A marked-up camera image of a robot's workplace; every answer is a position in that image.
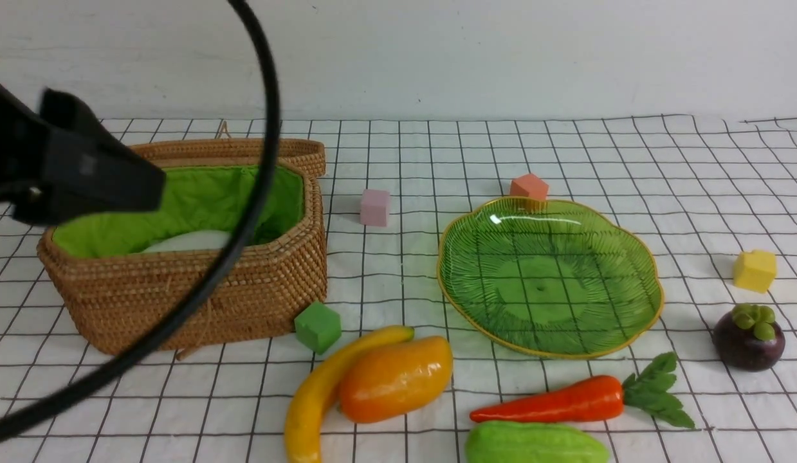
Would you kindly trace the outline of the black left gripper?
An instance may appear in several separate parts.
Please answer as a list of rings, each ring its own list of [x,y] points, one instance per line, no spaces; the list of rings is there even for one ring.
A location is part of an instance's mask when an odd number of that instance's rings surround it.
[[[166,175],[120,143],[67,92],[43,91],[32,111],[0,83],[0,203],[32,226],[98,213],[159,209]]]

